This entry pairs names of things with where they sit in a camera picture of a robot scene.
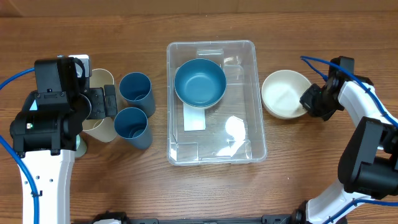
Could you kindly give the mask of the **cream bowl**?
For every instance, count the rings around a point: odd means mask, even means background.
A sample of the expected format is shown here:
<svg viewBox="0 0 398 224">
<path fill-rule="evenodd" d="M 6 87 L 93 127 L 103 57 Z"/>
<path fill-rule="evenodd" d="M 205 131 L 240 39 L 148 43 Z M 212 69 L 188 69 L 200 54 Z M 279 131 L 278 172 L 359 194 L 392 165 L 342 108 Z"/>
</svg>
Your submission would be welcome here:
<svg viewBox="0 0 398 224">
<path fill-rule="evenodd" d="M 189 106 L 208 109 L 215 106 L 224 97 L 226 90 L 223 91 L 177 91 L 178 99 Z"/>
<path fill-rule="evenodd" d="M 308 78 L 299 72 L 275 71 L 262 84 L 262 104 L 276 118 L 298 118 L 307 113 L 300 103 L 300 97 L 310 86 L 311 82 Z"/>
</svg>

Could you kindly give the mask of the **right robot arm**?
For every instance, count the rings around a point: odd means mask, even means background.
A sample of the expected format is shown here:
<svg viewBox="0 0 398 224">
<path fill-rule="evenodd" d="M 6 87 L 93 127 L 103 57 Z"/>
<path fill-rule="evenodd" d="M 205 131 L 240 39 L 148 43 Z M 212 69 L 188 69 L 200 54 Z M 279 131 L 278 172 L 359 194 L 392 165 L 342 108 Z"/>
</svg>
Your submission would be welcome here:
<svg viewBox="0 0 398 224">
<path fill-rule="evenodd" d="M 365 203 L 397 206 L 383 200 L 397 195 L 397 118 L 377 97 L 372 81 L 355 75 L 353 58 L 324 63 L 329 66 L 322 75 L 325 85 L 312 84 L 300 103 L 324 121 L 346 110 L 356 129 L 340 157 L 337 180 L 294 210 L 290 223 L 346 223 L 347 214 Z"/>
</svg>

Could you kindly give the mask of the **dark blue bowl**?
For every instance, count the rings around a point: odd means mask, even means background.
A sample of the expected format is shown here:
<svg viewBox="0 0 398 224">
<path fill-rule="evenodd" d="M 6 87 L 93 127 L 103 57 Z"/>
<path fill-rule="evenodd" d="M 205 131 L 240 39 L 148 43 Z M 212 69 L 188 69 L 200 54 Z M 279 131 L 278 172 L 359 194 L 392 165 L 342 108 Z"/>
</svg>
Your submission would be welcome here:
<svg viewBox="0 0 398 224">
<path fill-rule="evenodd" d="M 223 91 L 227 80 L 223 69 L 215 62 L 196 58 L 185 62 L 176 72 L 174 89 L 177 91 Z"/>
</svg>

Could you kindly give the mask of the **small light blue cup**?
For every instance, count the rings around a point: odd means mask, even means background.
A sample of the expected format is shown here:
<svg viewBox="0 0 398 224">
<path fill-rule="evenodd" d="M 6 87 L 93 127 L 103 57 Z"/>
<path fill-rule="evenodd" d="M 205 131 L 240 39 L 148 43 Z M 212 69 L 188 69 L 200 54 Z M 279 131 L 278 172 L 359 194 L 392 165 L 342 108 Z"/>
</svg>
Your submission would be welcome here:
<svg viewBox="0 0 398 224">
<path fill-rule="evenodd" d="M 37 111 L 37 103 L 36 103 L 35 100 L 34 100 L 33 103 L 31 104 L 29 110 L 30 110 L 30 111 Z"/>
</svg>

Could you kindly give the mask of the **small mint green cup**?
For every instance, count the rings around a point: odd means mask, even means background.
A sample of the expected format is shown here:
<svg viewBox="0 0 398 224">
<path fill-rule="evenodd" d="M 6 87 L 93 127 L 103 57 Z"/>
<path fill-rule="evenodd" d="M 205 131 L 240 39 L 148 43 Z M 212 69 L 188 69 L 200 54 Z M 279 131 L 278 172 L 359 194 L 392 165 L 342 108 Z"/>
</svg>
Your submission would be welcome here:
<svg viewBox="0 0 398 224">
<path fill-rule="evenodd" d="M 87 145 L 86 142 L 84 142 L 83 138 L 78 135 L 76 137 L 76 152 L 75 152 L 75 157 L 79 158 L 82 157 L 87 151 Z"/>
</svg>

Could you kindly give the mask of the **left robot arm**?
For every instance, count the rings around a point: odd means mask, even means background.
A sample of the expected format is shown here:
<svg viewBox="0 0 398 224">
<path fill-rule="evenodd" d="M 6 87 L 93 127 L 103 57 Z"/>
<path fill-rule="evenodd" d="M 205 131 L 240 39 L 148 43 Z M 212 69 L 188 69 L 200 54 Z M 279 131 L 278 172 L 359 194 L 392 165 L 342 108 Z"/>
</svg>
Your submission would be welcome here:
<svg viewBox="0 0 398 224">
<path fill-rule="evenodd" d="M 37 88 L 10 125 L 22 180 L 24 223 L 69 223 L 77 137 L 87 119 L 117 115 L 113 85 L 90 87 L 88 55 L 36 60 Z"/>
</svg>

